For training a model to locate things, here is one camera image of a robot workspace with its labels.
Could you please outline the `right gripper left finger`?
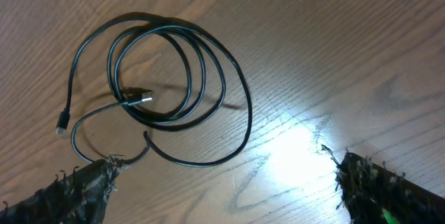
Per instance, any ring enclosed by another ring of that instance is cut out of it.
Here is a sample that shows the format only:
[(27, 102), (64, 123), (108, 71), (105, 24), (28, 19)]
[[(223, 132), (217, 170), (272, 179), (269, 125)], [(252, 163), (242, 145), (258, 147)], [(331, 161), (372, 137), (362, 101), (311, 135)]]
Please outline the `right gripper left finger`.
[(71, 175), (62, 170), (63, 177), (48, 187), (13, 206), (5, 204), (1, 223), (102, 223), (123, 165), (123, 160), (111, 156), (84, 168), (76, 166)]

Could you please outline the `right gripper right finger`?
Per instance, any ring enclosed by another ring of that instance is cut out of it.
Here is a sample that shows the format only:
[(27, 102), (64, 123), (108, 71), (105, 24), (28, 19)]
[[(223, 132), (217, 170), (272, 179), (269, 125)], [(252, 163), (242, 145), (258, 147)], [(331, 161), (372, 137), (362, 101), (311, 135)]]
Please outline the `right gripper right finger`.
[(342, 161), (335, 159), (337, 188), (341, 189), (341, 206), (348, 210), (351, 223), (444, 224), (444, 198), (347, 151)]

